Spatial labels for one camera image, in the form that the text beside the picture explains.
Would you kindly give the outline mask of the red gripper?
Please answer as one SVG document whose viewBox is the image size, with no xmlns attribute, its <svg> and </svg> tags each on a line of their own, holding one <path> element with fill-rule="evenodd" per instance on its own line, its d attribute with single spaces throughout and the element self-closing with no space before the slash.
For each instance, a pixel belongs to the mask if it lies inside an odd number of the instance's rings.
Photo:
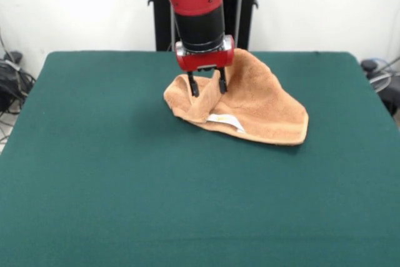
<svg viewBox="0 0 400 267">
<path fill-rule="evenodd" d="M 202 53 L 190 52 L 181 41 L 178 41 L 175 44 L 175 55 L 179 67 L 187 72 L 192 96 L 199 96 L 199 88 L 193 71 L 206 68 L 218 68 L 220 93 L 225 94 L 228 91 L 224 67 L 231 65 L 234 59 L 234 39 L 231 35 L 225 35 L 218 48 Z"/>
</svg>

